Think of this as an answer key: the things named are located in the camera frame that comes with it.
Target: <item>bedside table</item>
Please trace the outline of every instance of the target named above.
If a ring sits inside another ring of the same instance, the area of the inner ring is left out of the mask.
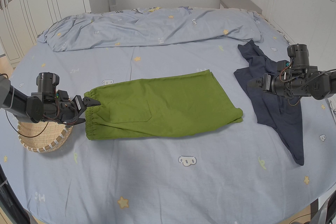
[[[258,12],[259,14],[262,13],[261,8],[259,8],[251,0],[219,0],[219,2],[223,8],[239,8],[246,9],[247,11],[253,10]]]

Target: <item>white headboard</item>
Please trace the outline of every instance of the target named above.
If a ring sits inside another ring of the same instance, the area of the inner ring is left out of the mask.
[[[336,0],[268,0],[264,17],[290,44],[306,44],[319,70],[336,68]]]

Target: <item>dark blue clothing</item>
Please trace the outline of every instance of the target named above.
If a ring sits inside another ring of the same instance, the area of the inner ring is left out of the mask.
[[[262,77],[265,73],[276,75],[277,63],[268,58],[252,40],[238,45],[238,49],[249,62],[249,67],[237,69],[234,76],[250,98],[258,123],[272,127],[292,153],[295,162],[303,165],[301,104],[290,106],[285,97],[264,93],[261,88],[247,87],[249,80]],[[298,99],[290,101],[295,104]]]

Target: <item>wicker basket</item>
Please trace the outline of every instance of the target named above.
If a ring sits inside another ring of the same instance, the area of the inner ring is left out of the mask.
[[[18,122],[17,130],[25,136],[35,136],[39,134],[45,127],[47,122],[27,123]],[[65,128],[64,124],[58,124],[50,121],[47,128],[39,136],[34,138],[27,138],[19,135],[21,144],[33,152],[51,152],[61,147],[65,140],[71,134],[72,127]]]

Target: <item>green pants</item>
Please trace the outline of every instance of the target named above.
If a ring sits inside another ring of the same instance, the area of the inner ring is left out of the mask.
[[[243,115],[209,70],[101,86],[84,96],[101,103],[85,111],[90,140],[193,135],[241,122]]]

